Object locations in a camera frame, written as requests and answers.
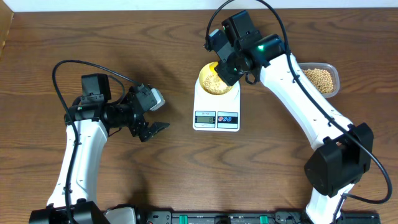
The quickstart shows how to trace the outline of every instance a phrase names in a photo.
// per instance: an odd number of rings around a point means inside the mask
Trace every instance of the white kitchen scale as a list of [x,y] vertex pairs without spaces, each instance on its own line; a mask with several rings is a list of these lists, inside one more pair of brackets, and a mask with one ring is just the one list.
[[200,77],[214,71],[211,63],[203,67],[195,85],[193,128],[198,131],[239,131],[241,123],[241,86],[236,82],[222,95],[213,95],[203,89]]

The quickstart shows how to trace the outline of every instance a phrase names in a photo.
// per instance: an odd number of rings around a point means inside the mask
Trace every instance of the wood grain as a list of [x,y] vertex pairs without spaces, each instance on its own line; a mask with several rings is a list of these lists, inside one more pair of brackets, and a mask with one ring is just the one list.
[[[237,11],[222,11],[213,27]],[[355,124],[374,131],[374,153],[398,182],[398,9],[278,10],[299,62],[328,62],[341,90],[330,102]],[[64,111],[51,81],[64,59],[98,63],[158,88],[166,105],[148,113],[169,129],[146,143],[129,131],[108,139],[98,180],[98,204],[174,210],[303,209],[311,186],[303,166],[309,143],[282,103],[261,85],[242,83],[238,133],[192,129],[198,72],[215,61],[203,49],[213,11],[18,13],[0,62],[0,219],[26,223],[44,208],[65,150]],[[262,33],[280,34],[272,15],[250,11]],[[58,84],[67,103],[81,93],[80,76],[97,72],[65,65]],[[114,98],[121,93],[111,84]],[[382,198],[384,179],[373,164],[352,191]],[[344,209],[370,210],[396,223],[398,191],[388,203],[349,199]]]

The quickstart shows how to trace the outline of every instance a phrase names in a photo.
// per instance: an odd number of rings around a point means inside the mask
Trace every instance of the container of beans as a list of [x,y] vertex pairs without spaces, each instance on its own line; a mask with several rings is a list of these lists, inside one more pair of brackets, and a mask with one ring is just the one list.
[[329,98],[337,94],[340,89],[340,80],[334,66],[327,63],[299,63],[298,65],[323,97]]

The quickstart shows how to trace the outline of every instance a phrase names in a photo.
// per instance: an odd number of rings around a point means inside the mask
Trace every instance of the white wall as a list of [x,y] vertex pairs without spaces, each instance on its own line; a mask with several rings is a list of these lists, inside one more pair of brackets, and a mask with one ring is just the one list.
[[[266,0],[274,8],[398,7],[398,0]],[[14,12],[216,9],[225,0],[4,0]],[[262,8],[254,0],[227,9]]]

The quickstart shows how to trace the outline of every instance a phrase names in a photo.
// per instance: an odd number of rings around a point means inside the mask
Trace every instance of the clear plastic container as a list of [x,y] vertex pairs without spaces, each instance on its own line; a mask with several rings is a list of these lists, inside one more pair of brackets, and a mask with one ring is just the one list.
[[307,69],[324,69],[328,71],[331,75],[331,80],[333,82],[333,92],[332,93],[325,93],[322,94],[323,97],[329,98],[332,96],[335,96],[338,93],[338,90],[340,89],[340,79],[338,78],[338,73],[337,70],[334,66],[328,64],[328,63],[299,63],[298,64],[302,70],[307,70]]

